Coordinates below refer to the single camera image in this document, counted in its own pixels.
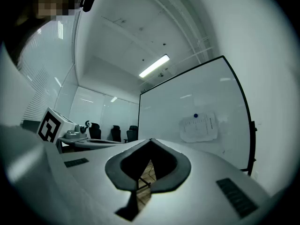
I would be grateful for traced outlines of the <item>white printed paper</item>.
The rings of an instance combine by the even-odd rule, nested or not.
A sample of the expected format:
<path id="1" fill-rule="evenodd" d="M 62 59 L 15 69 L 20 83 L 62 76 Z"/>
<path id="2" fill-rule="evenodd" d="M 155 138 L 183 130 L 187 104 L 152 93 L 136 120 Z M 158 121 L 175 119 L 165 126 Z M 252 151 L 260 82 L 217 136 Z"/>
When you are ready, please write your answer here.
<path id="1" fill-rule="evenodd" d="M 197 113 L 179 122 L 180 138 L 186 143 L 208 142 L 218 137 L 218 123 L 214 112 Z"/>

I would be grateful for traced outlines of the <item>black-framed whiteboard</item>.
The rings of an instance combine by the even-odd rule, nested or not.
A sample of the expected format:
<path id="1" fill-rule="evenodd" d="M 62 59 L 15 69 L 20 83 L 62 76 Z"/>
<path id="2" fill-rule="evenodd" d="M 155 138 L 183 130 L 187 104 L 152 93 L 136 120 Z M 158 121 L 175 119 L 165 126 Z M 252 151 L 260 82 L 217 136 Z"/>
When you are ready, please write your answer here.
<path id="1" fill-rule="evenodd" d="M 218 155 L 246 169 L 250 150 L 251 115 L 232 66 L 217 57 L 174 76 L 140 95 L 138 138 L 161 139 Z M 195 113 L 214 112 L 217 139 L 187 143 L 179 122 Z"/>

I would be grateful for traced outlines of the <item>white window blinds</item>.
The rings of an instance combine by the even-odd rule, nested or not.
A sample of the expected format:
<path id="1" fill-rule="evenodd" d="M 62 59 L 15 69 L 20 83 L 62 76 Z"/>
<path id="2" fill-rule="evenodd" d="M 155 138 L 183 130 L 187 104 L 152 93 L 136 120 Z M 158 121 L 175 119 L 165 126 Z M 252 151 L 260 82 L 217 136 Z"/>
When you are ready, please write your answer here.
<path id="1" fill-rule="evenodd" d="M 31 61 L 21 58 L 20 73 L 29 84 L 31 91 L 29 102 L 21 118 L 21 123 L 25 120 L 41 121 L 47 108 L 54 108 L 60 86 L 43 65 L 34 65 Z"/>

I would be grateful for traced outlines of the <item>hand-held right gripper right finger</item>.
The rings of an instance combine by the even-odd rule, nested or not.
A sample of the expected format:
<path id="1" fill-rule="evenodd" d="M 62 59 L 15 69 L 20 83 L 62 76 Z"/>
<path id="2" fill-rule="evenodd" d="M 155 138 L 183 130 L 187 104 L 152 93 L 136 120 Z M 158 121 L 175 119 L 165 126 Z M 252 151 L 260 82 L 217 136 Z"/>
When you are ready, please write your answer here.
<path id="1" fill-rule="evenodd" d="M 142 225 L 233 225 L 240 217 L 217 185 L 229 178 L 260 207 L 270 196 L 251 177 L 221 157 L 159 140 L 191 163 L 188 178 L 174 191 L 152 194 L 140 212 Z"/>

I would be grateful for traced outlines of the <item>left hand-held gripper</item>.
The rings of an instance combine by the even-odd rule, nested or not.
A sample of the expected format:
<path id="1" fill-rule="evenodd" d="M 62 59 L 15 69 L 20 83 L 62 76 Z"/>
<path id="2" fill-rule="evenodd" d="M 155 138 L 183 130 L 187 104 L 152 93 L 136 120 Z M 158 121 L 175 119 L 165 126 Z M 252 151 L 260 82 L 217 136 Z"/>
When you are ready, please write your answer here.
<path id="1" fill-rule="evenodd" d="M 85 131 L 81 131 L 81 125 L 72 122 L 59 112 L 47 108 L 44 116 L 37 129 L 37 135 L 46 142 L 56 144 L 59 138 L 66 139 L 82 139 L 87 138 Z M 103 140 L 103 139 L 87 139 L 75 142 L 75 147 L 84 149 L 103 149 L 124 143 Z"/>

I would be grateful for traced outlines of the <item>long ceiling light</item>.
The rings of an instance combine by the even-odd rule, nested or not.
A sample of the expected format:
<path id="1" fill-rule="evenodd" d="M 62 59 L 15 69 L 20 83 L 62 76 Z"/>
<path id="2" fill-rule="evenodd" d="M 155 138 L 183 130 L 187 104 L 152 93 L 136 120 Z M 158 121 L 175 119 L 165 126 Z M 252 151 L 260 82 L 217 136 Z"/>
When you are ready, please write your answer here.
<path id="1" fill-rule="evenodd" d="M 165 64 L 166 62 L 168 62 L 170 60 L 169 56 L 167 54 L 165 54 L 164 56 L 162 56 L 160 59 L 158 59 L 157 61 L 155 61 L 152 65 L 150 65 L 148 68 L 146 68 L 143 72 L 141 72 L 139 74 L 139 76 L 141 78 L 146 77 L 148 74 L 150 74 L 151 72 L 153 72 L 155 69 L 157 69 L 158 67 L 160 67 L 161 65 Z"/>

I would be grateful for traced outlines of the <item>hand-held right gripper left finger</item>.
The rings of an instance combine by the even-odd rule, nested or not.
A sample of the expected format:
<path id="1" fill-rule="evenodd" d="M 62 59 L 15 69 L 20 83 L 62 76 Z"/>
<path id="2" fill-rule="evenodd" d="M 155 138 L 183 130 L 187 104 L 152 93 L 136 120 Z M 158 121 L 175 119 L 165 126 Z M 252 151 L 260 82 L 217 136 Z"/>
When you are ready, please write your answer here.
<path id="1" fill-rule="evenodd" d="M 106 162 L 114 155 L 138 145 L 144 140 L 138 140 L 122 145 L 98 150 L 87 150 L 61 154 L 64 162 L 86 158 L 88 162 L 68 168 L 76 182 L 97 203 L 104 207 L 106 214 L 115 215 L 121 208 L 127 208 L 133 201 L 137 212 L 142 211 L 150 201 L 150 188 L 144 187 L 136 193 L 117 189 L 105 172 Z"/>

